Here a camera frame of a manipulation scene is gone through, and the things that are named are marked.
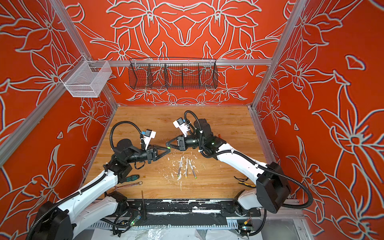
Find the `white pen green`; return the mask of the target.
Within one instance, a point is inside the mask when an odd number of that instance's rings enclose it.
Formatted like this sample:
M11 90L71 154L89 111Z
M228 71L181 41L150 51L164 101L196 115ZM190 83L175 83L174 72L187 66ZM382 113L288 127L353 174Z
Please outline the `white pen green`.
M194 167L193 167L193 165L192 165L191 160L188 160L188 163L189 163L189 166L190 166L190 168L191 168L191 170L192 170L192 173L193 173L194 178L197 179L197 175L196 175L196 172L195 172L195 169L194 169Z

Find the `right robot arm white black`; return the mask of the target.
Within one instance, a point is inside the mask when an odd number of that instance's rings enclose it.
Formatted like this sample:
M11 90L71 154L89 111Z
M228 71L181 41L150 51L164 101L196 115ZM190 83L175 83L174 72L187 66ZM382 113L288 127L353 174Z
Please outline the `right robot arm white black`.
M245 175L255 184L255 188L242 191L235 197L235 203L242 209L264 208L267 212L276 214L281 207L306 209L312 205L314 198L308 187L286 176L279 164L266 164L247 156L215 136L206 119L199 119L189 110L184 114L185 116L173 122L182 134L168 141L167 147L182 152L189 148L197 149L204 158L225 163ZM191 114L195 121L188 120L187 114ZM291 194L290 183L304 191L308 198L306 202L296 205L286 203Z

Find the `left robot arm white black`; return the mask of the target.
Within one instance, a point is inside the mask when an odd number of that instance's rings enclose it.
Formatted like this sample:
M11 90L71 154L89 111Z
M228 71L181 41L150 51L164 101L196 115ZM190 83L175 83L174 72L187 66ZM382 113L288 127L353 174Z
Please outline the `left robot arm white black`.
M110 224L115 235L124 233L134 225L139 215L131 209L127 198L114 188L127 181L137 163L155 162L169 154L171 149L151 145L150 141L155 138L156 132L143 132L130 121L127 124L139 132L140 148L135 147L129 139L114 144L114 131L122 124L124 122L118 122L111 129L110 145L114 153L103 166L103 171L66 198L43 204L27 234L28 240L72 240L98 221Z

